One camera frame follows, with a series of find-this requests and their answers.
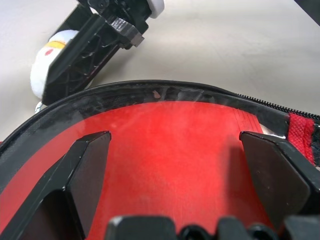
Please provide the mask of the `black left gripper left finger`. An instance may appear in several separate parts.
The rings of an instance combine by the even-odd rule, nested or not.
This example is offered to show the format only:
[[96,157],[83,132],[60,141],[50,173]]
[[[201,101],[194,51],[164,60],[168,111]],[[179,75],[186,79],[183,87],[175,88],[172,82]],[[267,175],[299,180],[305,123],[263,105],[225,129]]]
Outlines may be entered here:
[[2,240],[84,240],[101,196],[109,131],[85,135],[39,179]]

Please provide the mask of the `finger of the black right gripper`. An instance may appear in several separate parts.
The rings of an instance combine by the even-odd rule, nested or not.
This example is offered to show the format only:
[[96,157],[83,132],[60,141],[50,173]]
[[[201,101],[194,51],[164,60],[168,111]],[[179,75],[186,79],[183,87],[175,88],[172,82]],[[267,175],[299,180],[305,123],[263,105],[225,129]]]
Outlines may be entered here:
[[42,103],[51,105],[83,91],[120,49],[106,20],[94,14],[50,64]]
[[88,9],[78,4],[58,27],[58,31],[77,30],[79,31],[88,20]]

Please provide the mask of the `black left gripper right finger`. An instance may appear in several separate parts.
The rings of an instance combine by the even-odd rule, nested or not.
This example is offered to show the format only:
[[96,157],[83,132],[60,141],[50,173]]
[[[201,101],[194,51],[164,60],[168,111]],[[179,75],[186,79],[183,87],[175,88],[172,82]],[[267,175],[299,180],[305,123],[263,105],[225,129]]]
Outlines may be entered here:
[[250,131],[239,139],[254,189],[275,228],[291,215],[319,215],[320,172],[289,141]]

